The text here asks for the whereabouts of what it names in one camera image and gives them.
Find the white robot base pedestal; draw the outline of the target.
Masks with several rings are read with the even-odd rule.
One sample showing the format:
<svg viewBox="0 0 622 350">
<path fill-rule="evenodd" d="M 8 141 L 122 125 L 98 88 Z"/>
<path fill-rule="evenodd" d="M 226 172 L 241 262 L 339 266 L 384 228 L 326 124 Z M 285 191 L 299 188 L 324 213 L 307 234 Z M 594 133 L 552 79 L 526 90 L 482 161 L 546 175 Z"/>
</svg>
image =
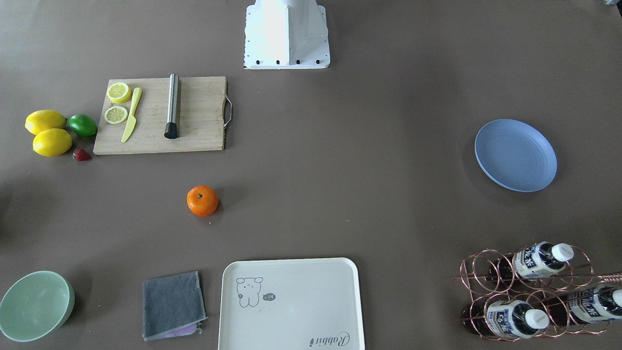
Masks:
<svg viewBox="0 0 622 350">
<path fill-rule="evenodd" d="M 331 64 L 327 14 L 315 0 L 256 0 L 246 8 L 243 67 L 326 69 Z"/>
</svg>

